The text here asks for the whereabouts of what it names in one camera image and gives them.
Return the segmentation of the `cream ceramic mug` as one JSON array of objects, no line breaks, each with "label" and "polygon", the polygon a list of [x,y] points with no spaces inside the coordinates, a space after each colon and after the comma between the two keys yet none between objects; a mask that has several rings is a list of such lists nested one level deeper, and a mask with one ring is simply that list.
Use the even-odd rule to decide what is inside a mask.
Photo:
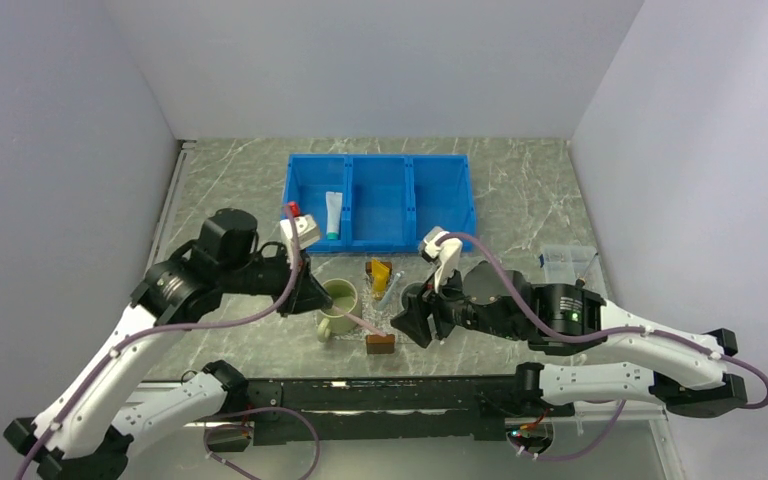
[{"label": "cream ceramic mug", "polygon": [[358,326],[348,314],[356,317],[362,315],[362,302],[353,283],[344,279],[330,279],[323,287],[332,299],[332,306],[317,312],[316,336],[321,343],[327,342],[334,335],[349,333]]}]

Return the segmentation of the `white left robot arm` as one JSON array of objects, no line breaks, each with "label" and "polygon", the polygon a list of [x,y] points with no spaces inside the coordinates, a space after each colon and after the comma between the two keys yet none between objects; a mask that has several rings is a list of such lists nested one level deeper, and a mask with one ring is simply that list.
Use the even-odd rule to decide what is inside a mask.
[{"label": "white left robot arm", "polygon": [[280,240],[263,254],[256,218],[225,208],[199,235],[151,266],[92,360],[44,411],[5,429],[24,468],[43,479],[116,479],[131,457],[194,420],[246,415],[256,400],[248,379],[229,363],[206,364],[189,381],[140,407],[126,401],[146,374],[225,295],[267,296],[270,311],[306,313],[332,301],[310,271],[307,248],[321,238],[313,216],[284,206]]}]

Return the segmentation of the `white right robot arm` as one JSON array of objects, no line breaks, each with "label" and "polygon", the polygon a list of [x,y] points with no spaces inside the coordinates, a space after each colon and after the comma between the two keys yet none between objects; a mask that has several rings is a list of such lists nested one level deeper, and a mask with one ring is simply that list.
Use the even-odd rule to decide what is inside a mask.
[{"label": "white right robot arm", "polygon": [[508,415],[631,400],[707,419],[748,405],[744,379],[724,360],[737,352],[732,331],[681,333],[580,286],[534,285],[514,270],[499,275],[487,261],[455,272],[440,289],[432,279],[409,285],[390,324],[422,348],[461,327],[523,342],[548,357],[585,355],[580,366],[524,362],[508,390],[478,389]]}]

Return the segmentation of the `yellow toothpaste tube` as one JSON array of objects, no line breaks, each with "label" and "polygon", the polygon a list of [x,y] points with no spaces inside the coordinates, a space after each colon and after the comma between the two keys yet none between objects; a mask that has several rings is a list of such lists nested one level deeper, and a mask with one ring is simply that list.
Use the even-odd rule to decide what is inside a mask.
[{"label": "yellow toothpaste tube", "polygon": [[389,286],[392,263],[373,258],[367,263],[366,271],[373,298],[381,300]]}]

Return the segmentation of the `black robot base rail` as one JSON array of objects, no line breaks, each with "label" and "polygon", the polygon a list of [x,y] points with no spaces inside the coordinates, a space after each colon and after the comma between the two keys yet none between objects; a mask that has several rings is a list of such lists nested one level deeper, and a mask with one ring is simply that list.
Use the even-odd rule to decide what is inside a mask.
[{"label": "black robot base rail", "polygon": [[208,421],[242,420],[256,446],[307,440],[470,437],[501,441],[517,420],[568,418],[527,392],[533,374],[354,378],[252,378]]}]

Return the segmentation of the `pink toothbrush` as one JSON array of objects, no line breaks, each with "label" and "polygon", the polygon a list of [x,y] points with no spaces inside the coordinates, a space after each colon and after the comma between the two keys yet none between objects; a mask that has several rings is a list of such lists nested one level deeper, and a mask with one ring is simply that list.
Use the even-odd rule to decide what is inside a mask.
[{"label": "pink toothbrush", "polygon": [[348,318],[349,320],[351,320],[354,323],[356,323],[358,326],[366,329],[371,334],[382,336],[382,337],[387,336],[386,332],[384,332],[383,330],[379,329],[378,327],[376,327],[374,324],[368,322],[367,320],[364,320],[363,318],[361,318],[361,317],[351,313],[350,311],[343,310],[343,309],[339,308],[337,305],[333,305],[331,307],[331,310],[334,311],[337,314],[340,314],[340,315]]}]

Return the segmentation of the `light blue toothbrush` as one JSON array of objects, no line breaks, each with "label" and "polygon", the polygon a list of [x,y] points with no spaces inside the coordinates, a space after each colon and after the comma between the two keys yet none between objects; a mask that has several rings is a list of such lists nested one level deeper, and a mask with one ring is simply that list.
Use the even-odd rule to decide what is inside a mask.
[{"label": "light blue toothbrush", "polygon": [[396,290],[398,282],[401,280],[403,275],[404,275],[403,271],[397,271],[396,273],[394,273],[391,276],[383,296],[378,301],[378,303],[375,305],[375,310],[376,311],[383,311],[386,308],[386,306],[390,302],[391,298],[394,296],[394,292]]}]

